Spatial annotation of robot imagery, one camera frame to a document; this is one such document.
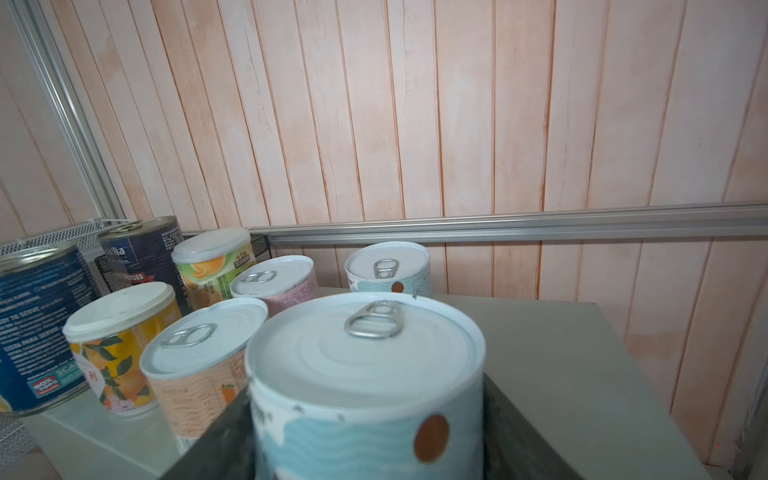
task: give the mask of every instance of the peach-colored can label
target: peach-colored can label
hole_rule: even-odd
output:
[[[149,378],[176,444],[183,455],[248,384],[245,349],[177,379]]]

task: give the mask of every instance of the metal can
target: metal can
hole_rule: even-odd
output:
[[[182,455],[247,386],[245,345],[265,319],[259,299],[224,300],[168,327],[141,355]]]
[[[97,298],[74,242],[0,257],[0,412],[29,415],[85,388],[61,328]]]
[[[245,362],[261,478],[482,478],[485,339],[451,306],[310,300],[264,323]]]
[[[157,406],[139,360],[154,337],[180,318],[170,285],[140,283],[79,309],[63,332],[99,402],[115,415],[129,417]]]
[[[192,311],[192,303],[181,282],[170,254],[184,241],[176,217],[138,220],[98,236],[101,248],[120,285],[165,282],[174,288],[182,315]]]
[[[286,255],[257,263],[238,275],[230,286],[232,297],[261,298],[275,316],[297,303],[315,298],[315,263],[304,255]]]
[[[256,263],[248,230],[220,228],[179,243],[171,258],[195,310],[232,298],[230,284]]]
[[[384,242],[353,253],[344,263],[353,292],[432,296],[429,250],[413,242]]]

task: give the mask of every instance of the yellow can label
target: yellow can label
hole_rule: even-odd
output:
[[[174,298],[161,312],[130,329],[103,339],[70,343],[74,360],[99,402],[120,416],[137,415],[157,406],[139,359],[149,342],[180,318]]]
[[[199,310],[232,298],[232,280],[246,268],[256,264],[250,243],[213,260],[179,263],[179,272],[187,289],[192,308]]]

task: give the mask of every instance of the pink can label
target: pink can label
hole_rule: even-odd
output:
[[[315,298],[316,293],[317,277],[315,276],[315,270],[312,270],[312,273],[306,280],[299,283],[291,290],[262,298],[262,300],[264,300],[266,306],[269,308],[271,318],[291,306]]]

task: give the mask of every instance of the orange dot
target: orange dot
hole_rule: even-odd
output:
[[[448,446],[450,427],[448,420],[442,415],[432,415],[427,418],[413,441],[413,452],[421,463],[432,463],[445,451]]]

